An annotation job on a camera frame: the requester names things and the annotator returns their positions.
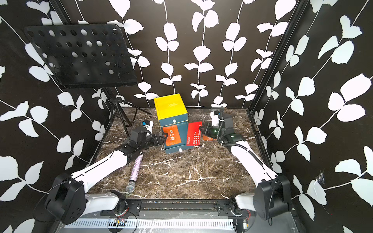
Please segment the orange postcard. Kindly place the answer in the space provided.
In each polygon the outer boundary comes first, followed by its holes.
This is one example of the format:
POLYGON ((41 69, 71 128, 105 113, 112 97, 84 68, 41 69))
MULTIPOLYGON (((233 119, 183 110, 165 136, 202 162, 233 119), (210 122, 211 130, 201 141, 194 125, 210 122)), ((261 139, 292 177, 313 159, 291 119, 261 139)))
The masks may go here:
POLYGON ((212 137, 211 135, 203 134, 203 141, 213 141, 213 140, 214 140, 214 137, 212 137))
POLYGON ((168 133, 166 146, 170 147, 182 142, 177 125, 163 127, 163 132, 168 133))

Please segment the teal drawer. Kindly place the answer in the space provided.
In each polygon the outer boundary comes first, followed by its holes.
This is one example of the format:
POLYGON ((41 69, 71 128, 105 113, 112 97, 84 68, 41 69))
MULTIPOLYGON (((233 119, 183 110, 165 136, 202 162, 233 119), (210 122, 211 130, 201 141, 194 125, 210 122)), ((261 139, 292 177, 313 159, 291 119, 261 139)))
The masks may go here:
POLYGON ((174 124, 179 124, 188 121, 188 114, 182 114, 177 116, 171 116, 165 119, 160 119, 159 124, 161 127, 167 127, 174 124))
POLYGON ((188 122, 181 122, 178 124, 166 126, 161 128, 163 133, 167 133, 168 137, 165 143, 166 154, 174 152, 182 152, 193 148, 187 145, 188 122))

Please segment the teal top drawer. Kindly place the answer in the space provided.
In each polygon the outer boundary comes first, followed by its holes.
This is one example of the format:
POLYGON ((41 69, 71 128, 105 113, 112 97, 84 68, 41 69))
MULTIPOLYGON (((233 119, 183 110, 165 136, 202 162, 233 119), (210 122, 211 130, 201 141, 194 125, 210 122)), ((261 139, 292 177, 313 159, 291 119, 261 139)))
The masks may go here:
POLYGON ((182 114, 177 116, 171 116, 165 119, 160 119, 159 124, 161 127, 167 127, 174 124, 179 124, 188 121, 188 114, 182 114))

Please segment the yellow drawer cabinet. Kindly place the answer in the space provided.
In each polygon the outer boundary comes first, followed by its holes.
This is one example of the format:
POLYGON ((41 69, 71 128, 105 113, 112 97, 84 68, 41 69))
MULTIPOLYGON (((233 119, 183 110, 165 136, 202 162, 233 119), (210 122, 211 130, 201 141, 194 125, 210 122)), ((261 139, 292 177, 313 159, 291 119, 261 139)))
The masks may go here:
POLYGON ((181 95, 173 94, 154 99, 158 121, 168 117, 188 114, 181 95))

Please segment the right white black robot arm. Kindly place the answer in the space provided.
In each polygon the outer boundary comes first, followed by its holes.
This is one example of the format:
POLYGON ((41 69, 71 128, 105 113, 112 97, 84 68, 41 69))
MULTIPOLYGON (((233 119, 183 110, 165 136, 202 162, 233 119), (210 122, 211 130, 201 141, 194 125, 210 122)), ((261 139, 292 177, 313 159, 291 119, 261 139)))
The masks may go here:
POLYGON ((254 193, 241 193, 233 198, 239 210, 254 211, 263 220, 269 220, 291 209, 290 182, 271 170, 244 137, 235 132, 233 118, 223 107, 210 113, 212 122, 200 127, 204 136, 216 140, 244 166, 255 184, 254 193))

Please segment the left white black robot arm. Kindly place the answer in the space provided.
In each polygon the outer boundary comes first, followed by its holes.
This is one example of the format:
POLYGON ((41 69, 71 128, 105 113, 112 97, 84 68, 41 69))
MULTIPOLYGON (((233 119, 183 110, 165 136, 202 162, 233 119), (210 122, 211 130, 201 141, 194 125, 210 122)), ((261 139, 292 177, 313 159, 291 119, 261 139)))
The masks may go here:
POLYGON ((89 190, 103 178, 135 161, 150 147, 166 143, 169 135, 163 131, 152 133, 153 122, 146 121, 131 131, 124 143, 108 156, 89 167, 57 176, 46 198, 44 208, 57 220, 68 225, 83 215, 99 211, 112 211, 125 197, 118 191, 89 194, 89 190))

